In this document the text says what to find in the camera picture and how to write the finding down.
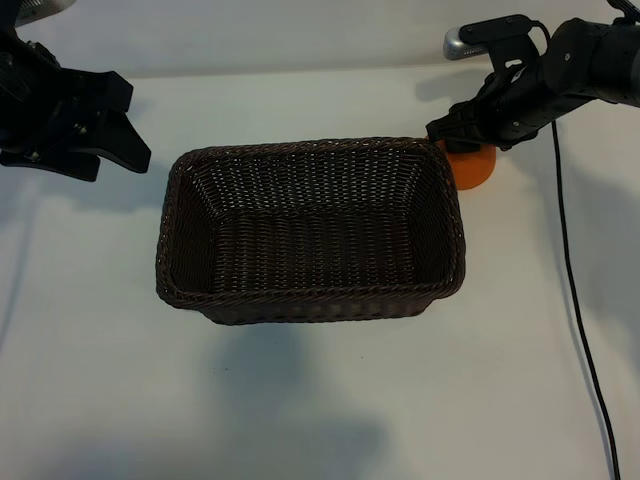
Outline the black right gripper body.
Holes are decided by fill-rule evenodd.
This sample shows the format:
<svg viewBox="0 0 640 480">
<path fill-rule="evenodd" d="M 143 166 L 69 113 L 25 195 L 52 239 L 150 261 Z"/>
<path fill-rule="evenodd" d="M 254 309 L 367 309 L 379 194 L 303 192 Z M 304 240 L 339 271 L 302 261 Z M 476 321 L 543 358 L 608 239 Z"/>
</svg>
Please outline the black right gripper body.
<svg viewBox="0 0 640 480">
<path fill-rule="evenodd" d="M 493 77 L 473 101 L 469 143 L 509 149 L 563 115 L 563 97 L 545 79 L 546 63 L 545 54 L 512 66 L 492 62 Z"/>
</svg>

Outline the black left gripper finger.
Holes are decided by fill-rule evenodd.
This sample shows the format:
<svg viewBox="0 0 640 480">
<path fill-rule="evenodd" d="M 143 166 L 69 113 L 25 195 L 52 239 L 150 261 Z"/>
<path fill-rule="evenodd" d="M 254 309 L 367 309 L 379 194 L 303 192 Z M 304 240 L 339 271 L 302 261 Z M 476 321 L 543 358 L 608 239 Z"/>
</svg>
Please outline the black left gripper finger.
<svg viewBox="0 0 640 480">
<path fill-rule="evenodd" d="M 98 156 L 78 152 L 35 152 L 25 156 L 22 153 L 1 151 L 2 166 L 43 170 L 86 182 L 97 179 L 100 163 Z"/>
<path fill-rule="evenodd" d="M 134 173 L 148 171 L 151 150 L 137 133 L 125 113 L 105 111 L 94 131 L 99 154 Z"/>
</svg>

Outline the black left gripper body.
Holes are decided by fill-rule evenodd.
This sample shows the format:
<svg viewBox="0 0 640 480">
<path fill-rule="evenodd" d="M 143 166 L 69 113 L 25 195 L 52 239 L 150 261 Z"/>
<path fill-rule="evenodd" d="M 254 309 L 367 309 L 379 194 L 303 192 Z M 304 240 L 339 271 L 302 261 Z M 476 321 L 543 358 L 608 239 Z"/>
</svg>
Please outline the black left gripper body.
<svg viewBox="0 0 640 480">
<path fill-rule="evenodd" d="M 129 110 L 133 86 L 114 71 L 61 67 L 42 44 L 1 32 L 1 146 L 26 151 L 91 111 Z"/>
</svg>

